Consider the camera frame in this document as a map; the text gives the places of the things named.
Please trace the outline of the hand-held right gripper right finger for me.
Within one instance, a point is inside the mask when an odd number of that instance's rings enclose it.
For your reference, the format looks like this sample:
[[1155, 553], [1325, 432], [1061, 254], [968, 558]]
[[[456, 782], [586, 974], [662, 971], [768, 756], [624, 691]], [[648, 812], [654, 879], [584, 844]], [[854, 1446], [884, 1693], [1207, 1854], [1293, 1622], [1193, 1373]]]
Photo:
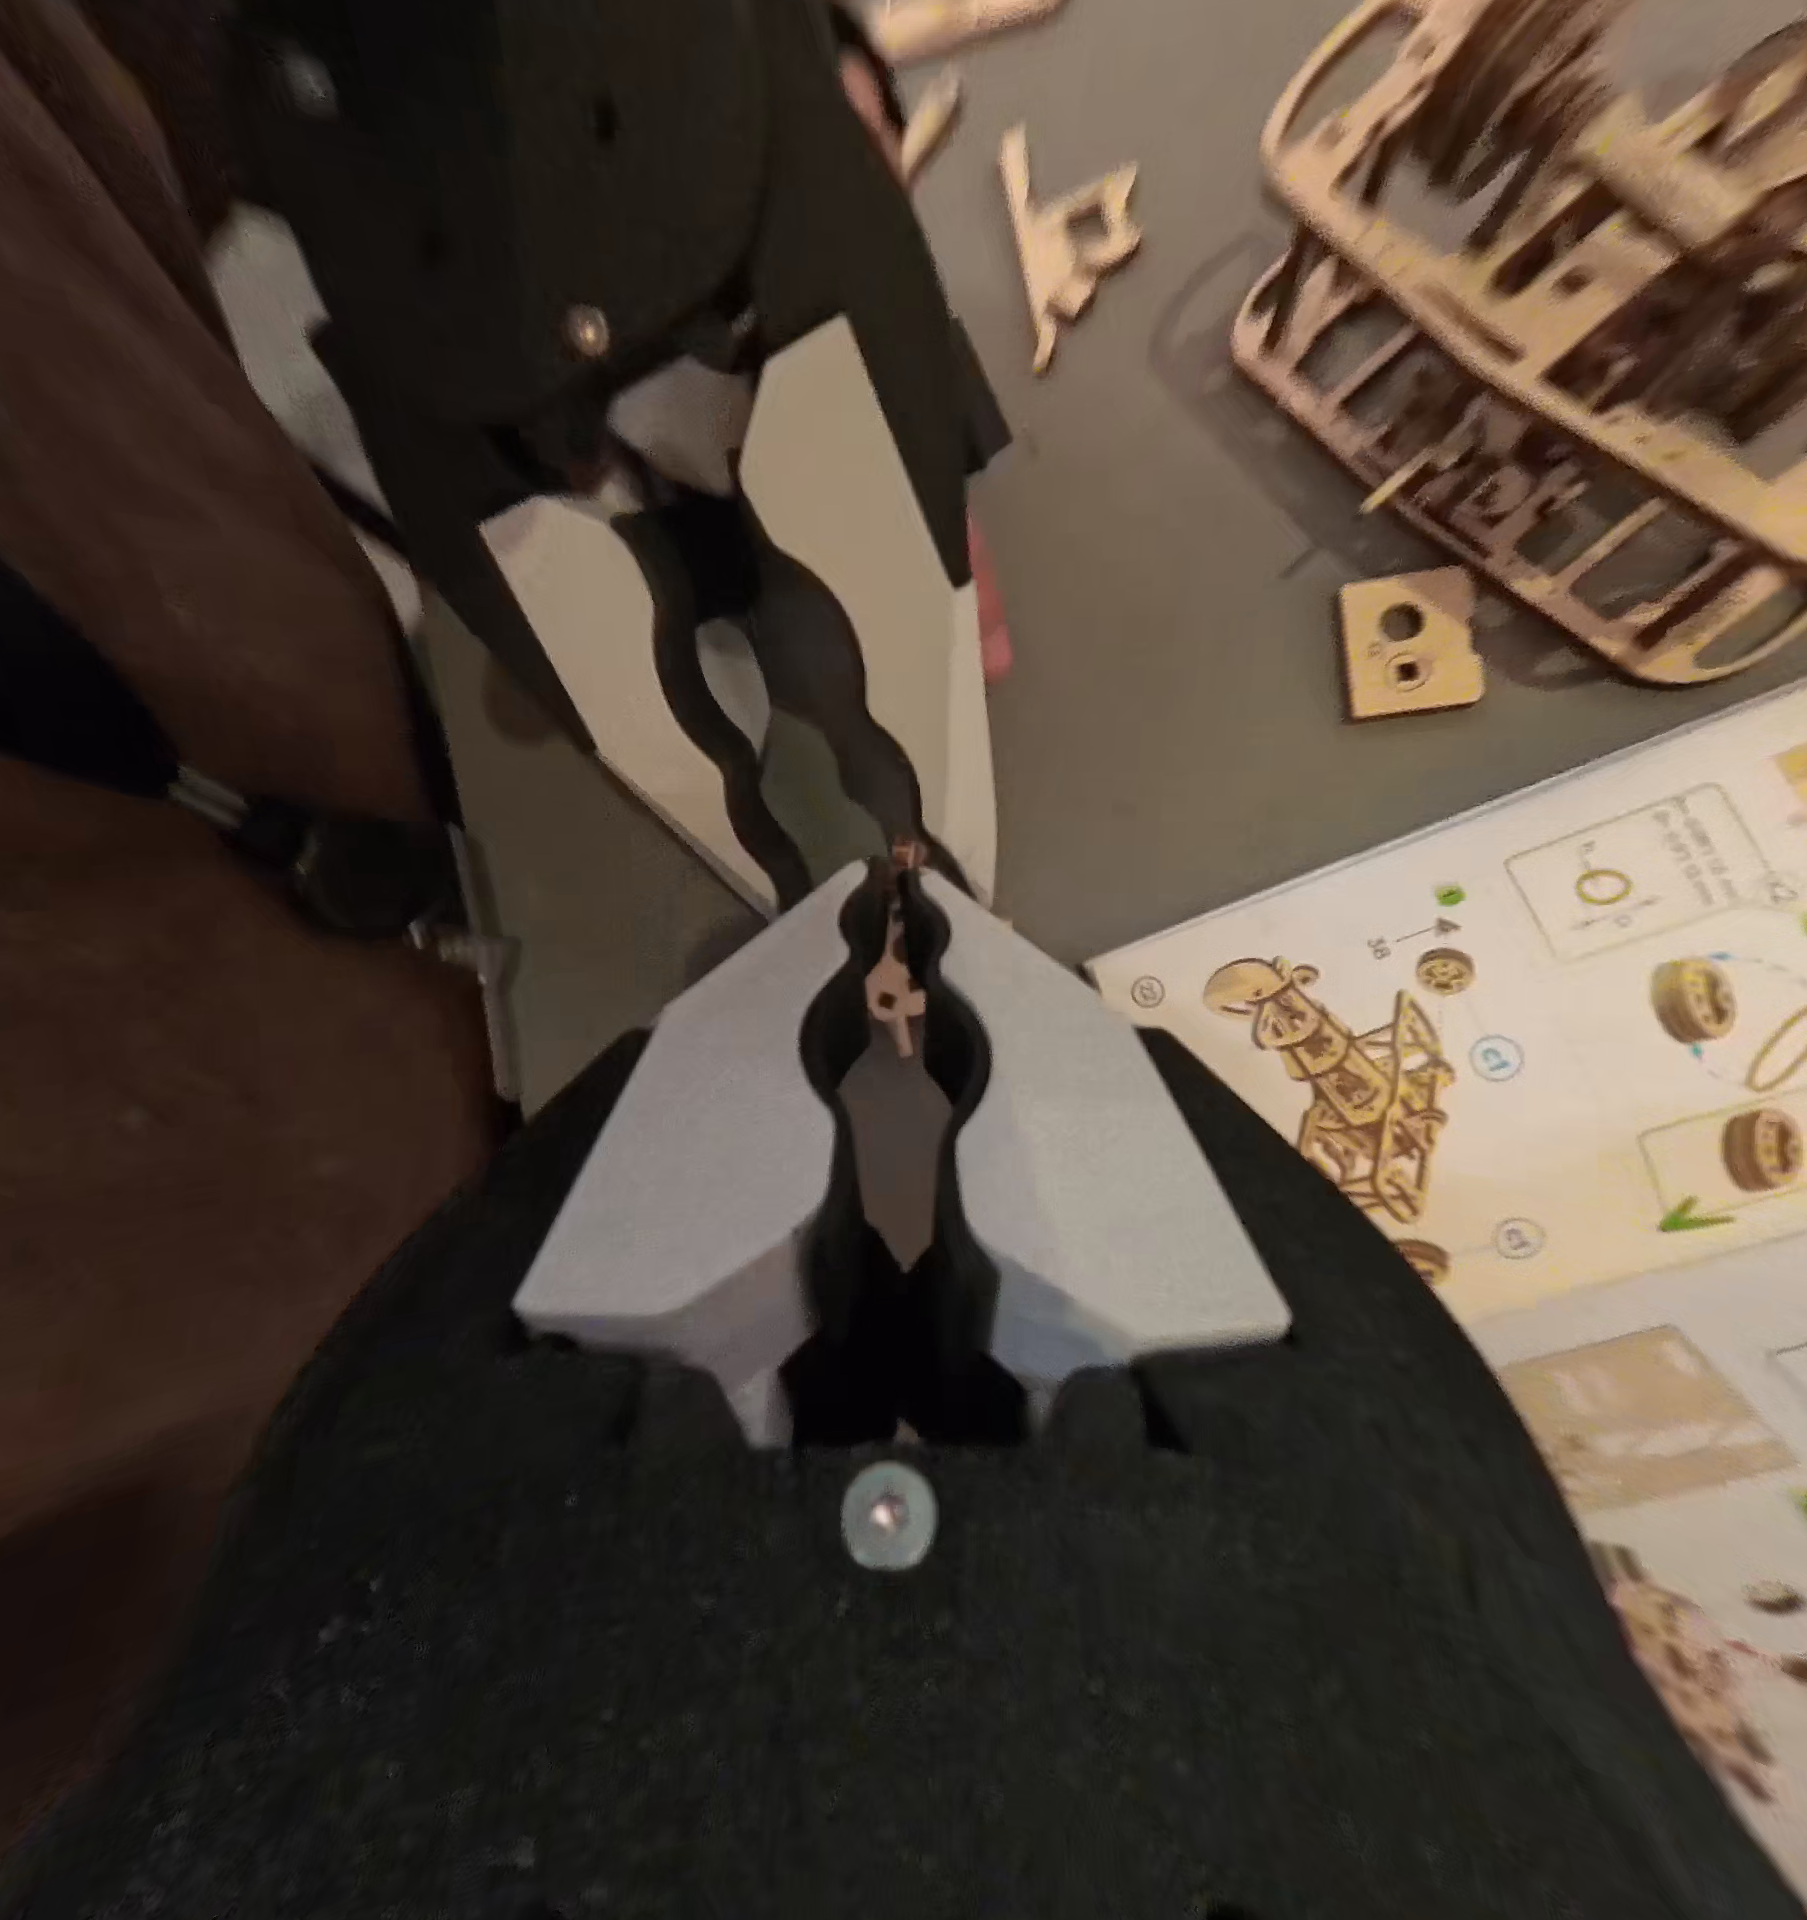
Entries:
[[916, 877], [920, 1056], [948, 1105], [916, 1264], [916, 1426], [1020, 1445], [1065, 1383], [1293, 1327], [1129, 1021], [940, 875]]

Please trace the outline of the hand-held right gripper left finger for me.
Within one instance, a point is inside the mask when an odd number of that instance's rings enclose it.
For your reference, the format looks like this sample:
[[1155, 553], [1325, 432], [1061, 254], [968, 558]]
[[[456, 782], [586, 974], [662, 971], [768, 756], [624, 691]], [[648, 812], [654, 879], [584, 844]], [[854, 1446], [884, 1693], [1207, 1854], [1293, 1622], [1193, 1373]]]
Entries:
[[868, 1053], [886, 873], [852, 862], [666, 1009], [514, 1296], [536, 1336], [686, 1365], [792, 1440], [784, 1370], [866, 1303], [840, 1098]]

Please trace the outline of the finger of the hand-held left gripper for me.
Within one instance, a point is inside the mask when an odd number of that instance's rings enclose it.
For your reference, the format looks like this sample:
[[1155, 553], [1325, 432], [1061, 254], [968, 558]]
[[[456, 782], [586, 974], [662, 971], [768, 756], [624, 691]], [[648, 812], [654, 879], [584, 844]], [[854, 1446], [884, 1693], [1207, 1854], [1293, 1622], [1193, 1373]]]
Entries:
[[980, 601], [950, 580], [862, 347], [836, 316], [758, 384], [740, 493], [770, 549], [828, 590], [858, 644], [862, 713], [916, 780], [906, 806], [996, 906], [998, 785]]
[[772, 702], [732, 621], [694, 624], [656, 590], [626, 522], [528, 500], [484, 543], [608, 772], [744, 900], [780, 915], [810, 889], [762, 778]]

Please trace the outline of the wooden star gear disc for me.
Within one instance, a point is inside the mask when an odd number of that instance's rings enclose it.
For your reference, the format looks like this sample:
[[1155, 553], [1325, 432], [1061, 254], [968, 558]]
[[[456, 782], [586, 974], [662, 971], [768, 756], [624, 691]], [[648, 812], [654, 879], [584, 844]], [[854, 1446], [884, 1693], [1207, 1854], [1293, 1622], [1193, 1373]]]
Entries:
[[870, 1027], [890, 1036], [904, 1063], [916, 1059], [916, 1030], [928, 1009], [908, 952], [904, 879], [920, 873], [926, 859], [922, 843], [900, 838], [892, 844], [884, 879], [884, 945], [866, 974]]

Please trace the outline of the person's left forearm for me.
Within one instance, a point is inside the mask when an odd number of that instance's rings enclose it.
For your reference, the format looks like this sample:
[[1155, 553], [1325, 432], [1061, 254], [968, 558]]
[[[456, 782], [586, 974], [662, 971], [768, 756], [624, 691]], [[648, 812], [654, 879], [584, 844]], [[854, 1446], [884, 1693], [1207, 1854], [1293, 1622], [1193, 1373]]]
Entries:
[[466, 974], [0, 758], [0, 1863], [116, 1745], [256, 1432], [496, 1128]]

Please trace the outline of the person's left hand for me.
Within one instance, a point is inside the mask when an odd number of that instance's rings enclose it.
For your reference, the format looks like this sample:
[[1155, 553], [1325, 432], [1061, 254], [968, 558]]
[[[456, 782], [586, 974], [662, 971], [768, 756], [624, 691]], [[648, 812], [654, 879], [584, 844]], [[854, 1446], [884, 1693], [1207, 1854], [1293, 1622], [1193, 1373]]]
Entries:
[[0, 561], [202, 772], [436, 818], [388, 594], [250, 386], [156, 121], [74, 5], [0, 5]]

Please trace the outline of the thin wooden sliver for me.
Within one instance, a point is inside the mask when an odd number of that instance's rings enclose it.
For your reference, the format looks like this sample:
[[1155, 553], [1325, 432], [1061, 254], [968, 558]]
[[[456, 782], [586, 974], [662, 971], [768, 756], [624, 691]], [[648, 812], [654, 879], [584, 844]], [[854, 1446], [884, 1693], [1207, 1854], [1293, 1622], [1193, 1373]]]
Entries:
[[902, 180], [914, 186], [950, 136], [964, 100], [962, 75], [948, 64], [924, 86], [900, 139]]

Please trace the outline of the curvy wooden offcut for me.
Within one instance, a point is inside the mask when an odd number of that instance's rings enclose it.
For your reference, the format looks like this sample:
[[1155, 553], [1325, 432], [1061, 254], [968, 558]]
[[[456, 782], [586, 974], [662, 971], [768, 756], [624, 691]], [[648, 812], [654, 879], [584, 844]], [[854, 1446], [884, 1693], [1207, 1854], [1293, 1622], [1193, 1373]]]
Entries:
[[1141, 251], [1143, 231], [1131, 211], [1139, 166], [1129, 161], [1042, 201], [1028, 125], [1016, 123], [1002, 136], [998, 171], [1032, 327], [1032, 374], [1046, 379], [1061, 333], [1083, 319], [1103, 280]]

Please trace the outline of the pale wooden scrap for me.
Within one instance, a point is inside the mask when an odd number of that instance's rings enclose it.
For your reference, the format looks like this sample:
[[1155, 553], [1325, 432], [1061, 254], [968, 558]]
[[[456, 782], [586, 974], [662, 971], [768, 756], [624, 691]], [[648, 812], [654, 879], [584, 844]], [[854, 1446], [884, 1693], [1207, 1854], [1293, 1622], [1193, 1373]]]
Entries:
[[862, 20], [892, 66], [920, 66], [992, 36], [1034, 29], [1063, 3], [870, 3]]

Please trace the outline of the instruction booklet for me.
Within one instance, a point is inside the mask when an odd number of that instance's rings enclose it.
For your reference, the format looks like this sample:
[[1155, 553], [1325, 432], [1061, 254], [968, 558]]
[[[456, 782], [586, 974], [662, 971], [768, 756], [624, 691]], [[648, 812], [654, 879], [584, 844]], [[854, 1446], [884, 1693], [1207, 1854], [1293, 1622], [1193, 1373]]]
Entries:
[[1087, 977], [1419, 1267], [1807, 1908], [1807, 680]]

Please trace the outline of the square wooden plate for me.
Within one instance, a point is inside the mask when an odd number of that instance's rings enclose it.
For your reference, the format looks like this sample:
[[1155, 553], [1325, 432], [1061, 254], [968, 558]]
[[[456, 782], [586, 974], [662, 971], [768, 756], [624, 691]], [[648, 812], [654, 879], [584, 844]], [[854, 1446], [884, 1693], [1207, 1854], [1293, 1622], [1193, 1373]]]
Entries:
[[1337, 592], [1351, 723], [1475, 707], [1487, 688], [1473, 641], [1475, 580], [1459, 566], [1349, 583]]

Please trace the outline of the wooden mechanical model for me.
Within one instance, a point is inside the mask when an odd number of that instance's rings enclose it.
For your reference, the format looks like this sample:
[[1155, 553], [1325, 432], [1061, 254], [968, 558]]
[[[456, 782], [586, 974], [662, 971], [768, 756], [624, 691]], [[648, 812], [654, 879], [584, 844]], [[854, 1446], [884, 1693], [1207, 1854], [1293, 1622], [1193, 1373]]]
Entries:
[[1259, 134], [1231, 360], [1363, 512], [1689, 688], [1807, 637], [1807, 6], [1667, 108], [1623, 12], [1347, 12]]

